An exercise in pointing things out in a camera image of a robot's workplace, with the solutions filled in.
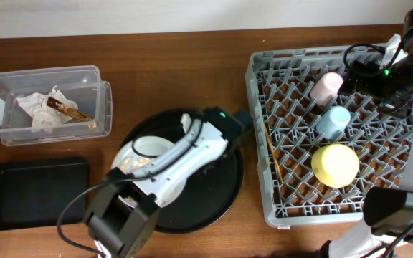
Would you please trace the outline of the wooden chopstick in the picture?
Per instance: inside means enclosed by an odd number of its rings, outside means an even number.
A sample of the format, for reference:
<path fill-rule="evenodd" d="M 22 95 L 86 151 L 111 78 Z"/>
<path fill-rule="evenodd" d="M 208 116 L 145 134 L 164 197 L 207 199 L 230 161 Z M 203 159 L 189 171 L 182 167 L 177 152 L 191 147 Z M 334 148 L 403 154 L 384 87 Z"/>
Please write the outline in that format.
<path fill-rule="evenodd" d="M 276 155 L 275 155 L 275 149 L 273 148 L 273 144 L 272 144 L 272 141 L 271 141 L 271 138 L 270 138 L 270 134 L 269 134 L 269 132 L 268 132 L 268 129 L 267 129 L 267 126 L 266 125 L 264 125 L 264 129 L 265 129 L 265 136 L 266 136 L 266 141 L 267 141 L 267 145 L 268 145 L 268 147 L 269 147 L 269 149 L 270 149 L 270 154 L 271 154 L 271 156 L 272 156 L 272 159 L 273 159 L 273 163 L 274 163 L 274 166 L 275 166 L 275 169 L 276 169 L 276 173 L 277 173 L 277 177 L 278 177 L 278 179 L 279 179 L 279 182 L 281 182 L 281 183 L 284 183 L 284 181 L 283 181 L 283 177 L 282 177 L 282 173 L 281 173 L 281 170 L 280 170 L 280 165 L 279 165 L 279 163 L 278 163 L 278 161 L 277 161 L 277 157 L 276 157 Z"/>

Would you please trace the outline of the pink plastic cup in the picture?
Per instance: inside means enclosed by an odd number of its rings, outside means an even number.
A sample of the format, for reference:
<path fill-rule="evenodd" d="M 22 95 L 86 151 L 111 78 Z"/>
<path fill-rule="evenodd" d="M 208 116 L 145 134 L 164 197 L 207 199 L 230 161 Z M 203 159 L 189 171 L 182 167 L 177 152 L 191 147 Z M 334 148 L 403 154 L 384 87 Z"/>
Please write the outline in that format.
<path fill-rule="evenodd" d="M 342 76 L 335 72 L 328 72 L 314 84 L 310 91 L 310 97 L 315 98 L 318 105 L 326 106 L 332 99 L 337 97 L 342 84 Z"/>

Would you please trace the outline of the light blue plastic cup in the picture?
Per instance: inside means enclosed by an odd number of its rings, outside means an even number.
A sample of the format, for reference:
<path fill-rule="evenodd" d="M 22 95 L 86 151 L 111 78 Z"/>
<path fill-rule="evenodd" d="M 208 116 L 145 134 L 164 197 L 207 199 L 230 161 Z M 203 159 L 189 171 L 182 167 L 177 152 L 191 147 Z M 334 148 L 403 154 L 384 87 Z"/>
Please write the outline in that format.
<path fill-rule="evenodd" d="M 322 116 L 315 129 L 319 134 L 324 134 L 326 139 L 333 139 L 344 131 L 351 119 L 350 112 L 342 106 L 333 106 Z"/>

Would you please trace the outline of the yellow small plate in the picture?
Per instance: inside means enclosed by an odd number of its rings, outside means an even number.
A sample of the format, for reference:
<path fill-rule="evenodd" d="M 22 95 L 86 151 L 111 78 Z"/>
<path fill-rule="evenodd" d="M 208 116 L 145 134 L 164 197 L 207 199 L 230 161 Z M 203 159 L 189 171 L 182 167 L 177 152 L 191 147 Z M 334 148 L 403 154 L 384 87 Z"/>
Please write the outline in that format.
<path fill-rule="evenodd" d="M 352 183 L 359 172 L 359 166 L 356 153 L 342 144 L 319 148 L 311 158 L 315 177 L 331 188 L 342 188 Z"/>

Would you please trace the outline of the grey plate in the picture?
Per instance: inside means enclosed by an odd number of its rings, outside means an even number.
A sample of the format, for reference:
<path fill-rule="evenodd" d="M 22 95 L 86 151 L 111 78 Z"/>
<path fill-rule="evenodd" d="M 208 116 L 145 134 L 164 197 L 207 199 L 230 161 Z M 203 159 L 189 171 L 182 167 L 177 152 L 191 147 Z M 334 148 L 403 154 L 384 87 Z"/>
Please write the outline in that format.
<path fill-rule="evenodd" d="M 126 143 L 114 157 L 111 168 L 118 167 L 126 158 L 152 158 L 167 152 L 173 147 L 173 143 L 158 136 L 143 136 Z"/>

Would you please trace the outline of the food scraps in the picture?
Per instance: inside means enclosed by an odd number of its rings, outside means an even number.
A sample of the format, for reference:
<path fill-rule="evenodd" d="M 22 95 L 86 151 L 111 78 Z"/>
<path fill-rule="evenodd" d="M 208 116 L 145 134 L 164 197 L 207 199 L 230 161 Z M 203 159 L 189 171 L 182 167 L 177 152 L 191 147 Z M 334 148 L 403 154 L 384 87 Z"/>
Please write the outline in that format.
<path fill-rule="evenodd" d="M 147 163 L 150 163 L 152 158 L 126 158 L 118 166 L 119 169 L 124 173 L 130 173 L 138 168 L 145 166 Z"/>

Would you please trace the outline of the gold brown snack wrapper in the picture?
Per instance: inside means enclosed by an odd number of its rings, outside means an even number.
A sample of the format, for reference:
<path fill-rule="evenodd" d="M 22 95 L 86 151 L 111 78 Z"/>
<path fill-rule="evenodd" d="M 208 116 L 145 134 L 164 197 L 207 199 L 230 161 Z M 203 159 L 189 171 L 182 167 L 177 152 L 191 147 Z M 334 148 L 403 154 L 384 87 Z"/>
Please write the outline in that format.
<path fill-rule="evenodd" d="M 92 118 L 53 97 L 47 98 L 47 106 L 54 110 L 54 113 L 59 117 L 61 123 L 66 123 L 70 120 L 76 120 L 81 123 L 92 122 Z"/>

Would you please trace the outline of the white tissue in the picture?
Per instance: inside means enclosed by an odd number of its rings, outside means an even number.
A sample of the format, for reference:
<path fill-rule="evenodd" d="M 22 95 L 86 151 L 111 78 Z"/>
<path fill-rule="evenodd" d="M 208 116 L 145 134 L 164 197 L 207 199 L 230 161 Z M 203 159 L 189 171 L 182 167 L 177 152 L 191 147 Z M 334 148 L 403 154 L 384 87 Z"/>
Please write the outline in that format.
<path fill-rule="evenodd" d="M 54 86 L 51 92 L 46 95 L 35 92 L 26 97 L 17 97 L 16 101 L 19 107 L 21 107 L 32 118 L 33 132 L 39 132 L 42 128 L 44 128 L 46 133 L 51 133 L 52 128 L 48 128 L 48 126 L 63 125 L 72 119 L 70 116 L 49 107 L 47 105 L 47 100 L 49 97 L 53 97 L 71 108 L 78 109 L 77 103 L 68 100 L 61 93 L 61 91 L 57 89 L 57 86 Z"/>

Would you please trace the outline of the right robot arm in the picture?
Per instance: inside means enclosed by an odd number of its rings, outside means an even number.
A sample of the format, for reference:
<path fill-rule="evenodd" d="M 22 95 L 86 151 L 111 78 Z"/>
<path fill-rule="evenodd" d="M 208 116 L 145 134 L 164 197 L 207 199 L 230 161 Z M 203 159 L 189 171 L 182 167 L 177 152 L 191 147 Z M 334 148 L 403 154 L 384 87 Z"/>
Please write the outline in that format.
<path fill-rule="evenodd" d="M 384 65 L 345 60 L 343 95 L 361 93 L 376 100 L 382 115 L 413 125 L 413 9 L 404 18 L 404 34 Z M 400 244 L 413 244 L 413 128 L 400 140 L 409 153 L 395 188 L 374 186 L 364 198 L 363 217 L 347 234 L 327 241 L 319 257 L 393 257 Z"/>

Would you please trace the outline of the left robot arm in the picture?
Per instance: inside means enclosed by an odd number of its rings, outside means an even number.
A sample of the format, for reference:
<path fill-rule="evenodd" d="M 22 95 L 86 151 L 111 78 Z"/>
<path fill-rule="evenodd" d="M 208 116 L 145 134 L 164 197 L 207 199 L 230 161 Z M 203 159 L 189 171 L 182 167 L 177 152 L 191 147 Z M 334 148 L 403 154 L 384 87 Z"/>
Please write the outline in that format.
<path fill-rule="evenodd" d="M 125 139 L 83 217 L 99 257 L 132 257 L 159 231 L 183 234 L 221 218 L 244 174 L 244 110 L 168 110 Z"/>

